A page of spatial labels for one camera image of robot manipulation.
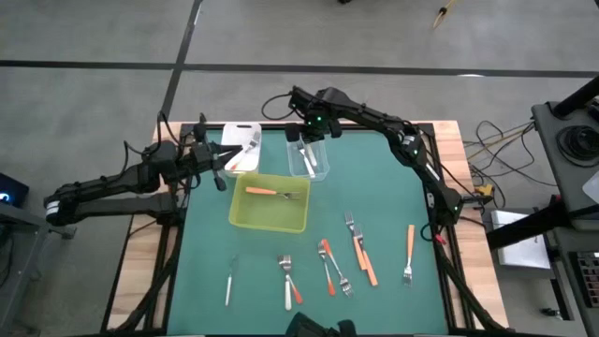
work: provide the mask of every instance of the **white container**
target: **white container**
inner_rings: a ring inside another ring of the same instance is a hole
[[[289,172],[294,177],[301,177],[312,182],[322,182],[329,173],[329,161],[325,150],[325,141],[305,143],[305,156],[301,154],[299,141],[287,142],[287,158]]]
[[[255,148],[247,150],[254,133],[258,132],[260,138]],[[258,173],[260,164],[260,148],[262,146],[262,127],[259,123],[227,123],[223,128],[222,145],[242,145],[243,150],[235,155],[225,165],[225,174],[235,178],[247,172]]]

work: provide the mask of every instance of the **utensil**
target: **utensil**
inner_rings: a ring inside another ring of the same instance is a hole
[[[412,286],[412,251],[414,250],[414,225],[408,226],[408,262],[403,269],[403,283]]]
[[[286,199],[298,199],[300,198],[300,192],[277,192],[266,188],[259,187],[245,187],[245,192],[252,194],[261,194],[268,196],[281,196]]]
[[[225,298],[225,306],[228,306],[228,300],[231,295],[231,285],[233,283],[233,270],[237,267],[237,258],[236,254],[233,258],[231,258],[231,262],[228,264],[228,278],[226,281],[226,298]]]
[[[371,260],[368,258],[366,249],[364,249],[364,235],[362,234],[362,230],[358,226],[356,226],[355,235],[358,239],[359,247],[362,251],[362,254],[364,255],[364,263],[366,264],[368,278],[371,280],[371,286],[378,286],[378,281],[376,280],[376,275],[374,274],[373,265],[371,264]]]
[[[327,239],[323,239],[322,244],[325,247],[325,251],[327,252],[327,254],[330,257],[330,260],[333,262],[333,266],[335,266],[335,269],[337,270],[337,273],[339,274],[339,278],[340,278],[339,286],[341,286],[341,290],[343,291],[343,293],[345,295],[347,295],[347,297],[352,297],[352,295],[354,295],[354,290],[352,289],[352,285],[350,285],[349,281],[343,277],[343,274],[341,274],[341,271],[339,270],[339,266],[337,266],[337,262],[335,261],[335,257],[333,257],[333,252],[330,250],[329,241]]]
[[[333,286],[332,281],[330,281],[329,267],[327,267],[327,250],[325,250],[325,245],[322,242],[318,243],[318,254],[325,264],[325,273],[327,274],[327,283],[329,284],[329,295],[335,296],[335,287]]]
[[[312,144],[306,144],[306,150],[308,153],[308,159],[310,159],[310,164],[312,164],[313,167],[317,167],[318,162],[316,162],[316,156],[314,155],[314,151],[312,151]]]
[[[359,268],[363,271],[366,271],[366,263],[364,263],[364,255],[362,253],[362,249],[360,248],[360,244],[358,243],[358,238],[356,238],[356,232],[354,230],[354,216],[351,212],[345,211],[345,225],[352,233],[352,238],[354,240],[354,249],[356,250],[356,257],[358,258]]]
[[[301,140],[298,141],[298,151],[303,156],[303,163],[306,166],[306,169],[308,169],[310,178],[315,178],[316,175],[314,174],[314,169],[312,168],[312,164],[310,164],[310,160],[308,160],[308,157],[306,156],[306,149],[304,148],[303,141]]]
[[[300,292],[296,288],[296,285],[293,284],[291,280],[291,276],[289,273],[291,272],[291,255],[278,256],[279,266],[283,268],[285,271],[285,309],[291,310],[291,294],[289,286],[293,289],[293,295],[296,298],[296,302],[298,304],[303,303],[303,299],[301,298]]]
[[[235,169],[239,165],[239,163],[242,161],[242,159],[245,157],[245,154],[250,152],[250,150],[254,149],[258,145],[259,142],[260,142],[260,131],[256,131],[256,132],[254,132],[254,135],[250,139],[250,143],[245,147],[245,149],[243,149],[242,155],[239,155],[237,157],[237,163],[235,163],[231,167],[231,170]]]

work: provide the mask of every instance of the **green plastic container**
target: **green plastic container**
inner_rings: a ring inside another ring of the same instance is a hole
[[[298,199],[257,195],[245,187],[300,192]],[[237,178],[228,221],[235,226],[299,234],[306,228],[310,181],[303,178],[245,173]]]

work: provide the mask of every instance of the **black robotic arm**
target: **black robotic arm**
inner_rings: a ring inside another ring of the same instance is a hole
[[[342,91],[329,87],[311,95],[299,87],[293,87],[289,108],[304,120],[303,125],[287,125],[287,140],[297,141],[300,134],[304,141],[321,140],[330,133],[333,138],[342,134],[339,120],[344,118],[358,125],[382,133],[387,138],[391,153],[412,168],[432,194],[436,221],[442,227],[455,224],[460,217],[463,201],[461,195],[445,185],[429,163],[428,152],[420,129],[408,121],[390,116],[359,104]]]
[[[58,188],[54,194],[44,198],[46,221],[55,226],[75,224],[90,216],[111,216],[148,214],[159,224],[182,221],[182,210],[177,205],[176,190],[182,181],[211,170],[218,190],[226,189],[225,181],[218,170],[225,166],[241,150],[240,145],[222,146],[208,142],[205,119],[194,125],[195,141],[190,144],[177,144],[161,139],[144,150],[141,163],[124,169],[121,173],[88,182],[68,183]],[[184,154],[183,148],[189,147]],[[153,193],[162,181],[169,191],[148,197],[107,198],[130,192],[134,194]]]

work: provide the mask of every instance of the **concrete floor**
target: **concrete floor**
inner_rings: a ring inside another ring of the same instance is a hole
[[[6,0],[0,3],[0,59],[174,63],[192,0]],[[463,67],[597,71],[592,0],[459,1],[436,31],[441,0],[205,0],[188,63]],[[116,172],[124,139],[151,139],[170,71],[0,68],[0,171],[31,185],[27,209],[62,183]],[[407,119],[458,120],[464,139],[478,122],[508,128],[530,106],[560,100],[585,79],[183,72],[172,121],[261,120],[272,95],[327,86]],[[283,112],[284,102],[273,104]],[[526,172],[552,183],[540,140],[526,136],[536,162]],[[513,165],[523,149],[504,153]],[[502,171],[496,166],[489,172]],[[507,205],[544,205],[554,187],[517,174],[497,179]],[[43,336],[99,330],[123,246],[126,217],[87,220],[76,240],[48,241],[22,320]],[[555,300],[547,279],[498,271],[510,326],[583,336],[579,319],[541,316]]]

